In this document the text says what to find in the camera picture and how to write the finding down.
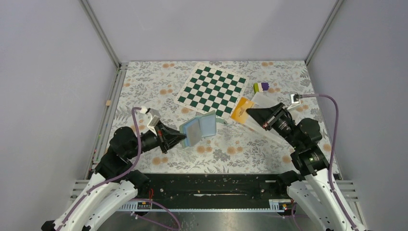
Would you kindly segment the orange credit card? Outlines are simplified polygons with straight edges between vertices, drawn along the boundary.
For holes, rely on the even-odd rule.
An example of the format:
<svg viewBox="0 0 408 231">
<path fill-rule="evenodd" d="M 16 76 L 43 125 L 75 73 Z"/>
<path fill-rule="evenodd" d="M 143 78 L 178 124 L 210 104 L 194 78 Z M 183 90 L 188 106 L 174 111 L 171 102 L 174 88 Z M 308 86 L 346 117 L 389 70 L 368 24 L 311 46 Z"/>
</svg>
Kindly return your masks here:
<svg viewBox="0 0 408 231">
<path fill-rule="evenodd" d="M 232 111 L 230 118 L 242 125 L 250 125 L 251 118 L 246 112 L 247 109 L 251 109 L 255 106 L 255 103 L 245 97 L 241 97 Z"/>
</svg>

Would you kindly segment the green leather card holder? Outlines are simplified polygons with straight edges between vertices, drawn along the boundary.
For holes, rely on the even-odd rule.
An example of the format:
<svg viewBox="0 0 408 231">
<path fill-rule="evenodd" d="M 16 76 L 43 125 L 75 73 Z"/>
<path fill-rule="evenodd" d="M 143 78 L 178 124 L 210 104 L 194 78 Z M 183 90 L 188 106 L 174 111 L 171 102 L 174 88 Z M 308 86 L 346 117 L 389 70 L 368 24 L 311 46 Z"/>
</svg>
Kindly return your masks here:
<svg viewBox="0 0 408 231">
<path fill-rule="evenodd" d="M 181 124 L 179 130 L 186 135 L 186 138 L 181 142 L 182 147 L 193 147 L 203 138 L 215 136 L 217 124 L 226 125 L 227 121 L 217 118 L 215 111 L 196 116 Z"/>
</svg>

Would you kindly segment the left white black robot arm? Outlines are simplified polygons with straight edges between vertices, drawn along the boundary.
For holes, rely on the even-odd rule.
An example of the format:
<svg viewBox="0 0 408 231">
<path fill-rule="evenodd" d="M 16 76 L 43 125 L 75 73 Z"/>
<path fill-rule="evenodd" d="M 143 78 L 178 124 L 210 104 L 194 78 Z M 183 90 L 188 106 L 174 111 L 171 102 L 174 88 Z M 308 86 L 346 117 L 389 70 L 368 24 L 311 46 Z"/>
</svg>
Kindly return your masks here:
<svg viewBox="0 0 408 231">
<path fill-rule="evenodd" d="M 59 218 L 44 222 L 41 230 L 96 231 L 127 201 L 145 197 L 149 179 L 135 170 L 136 162 L 131 159 L 157 147 L 166 153 L 186 138 L 186 134 L 161 122 L 155 129 L 138 133 L 130 127 L 118 128 L 78 198 Z"/>
</svg>

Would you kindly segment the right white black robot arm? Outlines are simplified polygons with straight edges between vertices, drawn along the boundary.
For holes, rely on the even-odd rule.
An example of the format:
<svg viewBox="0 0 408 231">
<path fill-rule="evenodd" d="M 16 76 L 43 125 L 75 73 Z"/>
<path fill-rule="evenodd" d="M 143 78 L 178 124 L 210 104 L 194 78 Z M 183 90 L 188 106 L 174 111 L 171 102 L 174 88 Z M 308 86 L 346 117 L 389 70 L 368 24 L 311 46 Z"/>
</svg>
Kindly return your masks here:
<svg viewBox="0 0 408 231">
<path fill-rule="evenodd" d="M 365 231 L 336 183 L 331 165 L 318 146 L 322 139 L 318 121 L 293 120 L 285 105 L 270 108 L 248 108 L 247 114 L 264 130 L 274 130 L 293 148 L 291 159 L 299 171 L 278 176 L 276 192 L 290 197 L 323 231 Z"/>
</svg>

